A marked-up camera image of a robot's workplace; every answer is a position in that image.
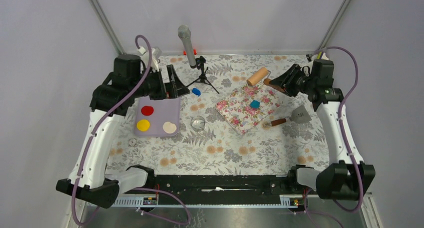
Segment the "wooden rolling pin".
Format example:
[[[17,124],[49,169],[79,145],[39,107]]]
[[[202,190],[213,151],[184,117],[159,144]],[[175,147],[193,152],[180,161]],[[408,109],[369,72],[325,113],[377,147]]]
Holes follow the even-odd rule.
[[[259,87],[265,79],[270,78],[271,74],[272,71],[263,66],[246,80],[246,84],[249,88]]]

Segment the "floral cutting board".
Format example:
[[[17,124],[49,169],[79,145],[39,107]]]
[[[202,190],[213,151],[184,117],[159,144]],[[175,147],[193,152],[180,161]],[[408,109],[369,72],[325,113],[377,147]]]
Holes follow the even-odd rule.
[[[239,135],[245,135],[280,108],[284,98],[282,93],[269,86],[262,84],[251,88],[246,84],[218,101],[215,109]],[[250,107],[253,100],[260,102],[258,109]]]

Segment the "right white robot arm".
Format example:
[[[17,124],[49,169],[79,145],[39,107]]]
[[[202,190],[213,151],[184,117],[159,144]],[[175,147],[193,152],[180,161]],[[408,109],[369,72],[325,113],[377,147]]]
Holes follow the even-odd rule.
[[[359,201],[376,176],[375,168],[365,164],[353,140],[345,97],[341,89],[333,86],[333,61],[315,59],[309,67],[309,75],[300,65],[293,64],[284,74],[263,81],[288,97],[296,97],[299,93],[307,95],[328,146],[329,166],[322,171],[305,165],[292,167],[286,181],[287,189],[299,194],[310,188],[324,200]]]

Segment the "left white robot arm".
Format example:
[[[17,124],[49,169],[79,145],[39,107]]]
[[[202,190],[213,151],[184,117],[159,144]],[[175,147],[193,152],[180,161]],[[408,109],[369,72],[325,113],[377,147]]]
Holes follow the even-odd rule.
[[[117,127],[136,99],[170,102],[190,93],[172,64],[166,66],[169,82],[163,82],[162,71],[148,61],[135,54],[114,59],[113,71],[92,93],[89,126],[79,160],[67,178],[57,181],[58,192],[108,209],[120,194],[136,188],[144,194],[154,190],[152,168],[132,165],[118,174],[105,173]]]

